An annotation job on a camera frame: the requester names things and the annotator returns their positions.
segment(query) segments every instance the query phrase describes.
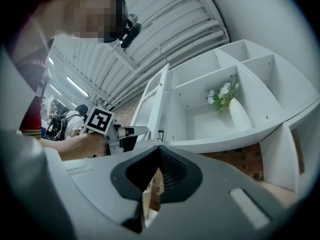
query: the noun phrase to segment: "green leaves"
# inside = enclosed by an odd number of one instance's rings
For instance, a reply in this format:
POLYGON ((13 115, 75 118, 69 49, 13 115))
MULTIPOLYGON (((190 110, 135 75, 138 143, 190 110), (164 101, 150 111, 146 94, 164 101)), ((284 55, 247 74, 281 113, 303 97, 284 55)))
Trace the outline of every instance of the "green leaves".
POLYGON ((213 100, 214 100, 214 105, 216 110, 218 111, 218 113, 220 114, 224 109, 229 107, 229 104, 231 102, 231 100, 233 98, 235 98, 236 93, 239 89, 239 80, 238 80, 238 76, 235 75, 232 79, 231 85, 228 88, 229 92, 227 94, 220 94, 221 98, 219 98, 218 94, 215 94, 213 96, 213 100))

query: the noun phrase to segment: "white shirt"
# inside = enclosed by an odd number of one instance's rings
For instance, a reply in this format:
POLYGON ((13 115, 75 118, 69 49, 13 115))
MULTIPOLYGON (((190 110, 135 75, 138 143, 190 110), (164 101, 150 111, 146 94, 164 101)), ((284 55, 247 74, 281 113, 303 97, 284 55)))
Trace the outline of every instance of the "white shirt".
POLYGON ((41 119, 42 120, 44 120, 44 121, 49 120, 47 113, 50 113, 50 109, 51 109, 51 101, 45 101, 42 108, 41 108, 41 119))
MULTIPOLYGON (((78 111, 69 111, 66 115, 65 118, 69 118, 72 115, 78 115, 78 111)), ((71 119, 68 120, 64 132, 64 139, 70 139, 71 138, 71 132, 75 130, 80 130, 81 126, 83 125, 84 120, 82 119, 81 116, 74 116, 71 119)))

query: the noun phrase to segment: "white flower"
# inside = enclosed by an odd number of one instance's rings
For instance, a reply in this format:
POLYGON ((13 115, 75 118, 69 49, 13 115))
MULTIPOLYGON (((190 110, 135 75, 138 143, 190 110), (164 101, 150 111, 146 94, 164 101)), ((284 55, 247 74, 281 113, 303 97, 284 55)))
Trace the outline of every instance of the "white flower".
POLYGON ((209 104, 213 104, 215 102, 214 98, 210 97, 210 96, 208 96, 207 101, 208 101, 209 104))
POLYGON ((228 86, 226 85, 222 86, 222 88, 220 89, 221 94, 227 94, 228 92, 229 92, 228 86))
POLYGON ((213 96, 215 96, 215 91, 214 90, 209 91, 208 97, 213 97, 213 96))
POLYGON ((231 86, 231 84, 230 84, 230 82, 226 82, 224 85, 223 85, 223 87, 230 87, 231 86))

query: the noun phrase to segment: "ceiling light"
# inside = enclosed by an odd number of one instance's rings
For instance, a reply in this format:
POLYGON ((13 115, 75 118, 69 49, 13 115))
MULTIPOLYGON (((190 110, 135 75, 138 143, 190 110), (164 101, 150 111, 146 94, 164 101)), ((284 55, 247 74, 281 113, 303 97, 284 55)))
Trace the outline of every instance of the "ceiling light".
POLYGON ((54 60, 52 58, 49 57, 49 61, 51 62, 52 65, 55 64, 54 60))
POLYGON ((65 104, 63 104, 60 100, 58 100, 58 99, 56 99, 58 102, 60 102, 62 105, 64 105, 65 107, 66 107, 66 105, 65 104))
POLYGON ((72 81, 72 80, 70 79, 69 76, 67 76, 66 79, 67 79, 71 84, 73 84, 73 86, 74 86, 75 88, 77 88, 84 96, 86 96, 86 97, 89 96, 89 94, 86 93, 84 90, 82 90, 74 81, 72 81))
POLYGON ((50 86, 51 86, 51 87, 52 87, 52 89, 54 89, 54 90, 55 90, 59 95, 61 95, 61 93, 60 93, 60 92, 58 92, 56 88, 54 88, 51 84, 50 84, 50 86))

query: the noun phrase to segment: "ceiling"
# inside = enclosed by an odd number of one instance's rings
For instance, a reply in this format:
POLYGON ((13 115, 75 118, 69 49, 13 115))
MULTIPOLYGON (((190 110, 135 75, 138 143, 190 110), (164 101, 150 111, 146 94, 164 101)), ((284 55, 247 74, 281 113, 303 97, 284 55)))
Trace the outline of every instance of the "ceiling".
POLYGON ((138 15, 142 30, 127 49, 118 42, 90 43, 57 37, 49 63, 51 84, 64 104, 97 103, 112 110, 143 92, 148 80, 165 64, 170 68, 229 42, 212 0, 125 0, 138 15), (68 80, 69 76, 88 97, 68 80))

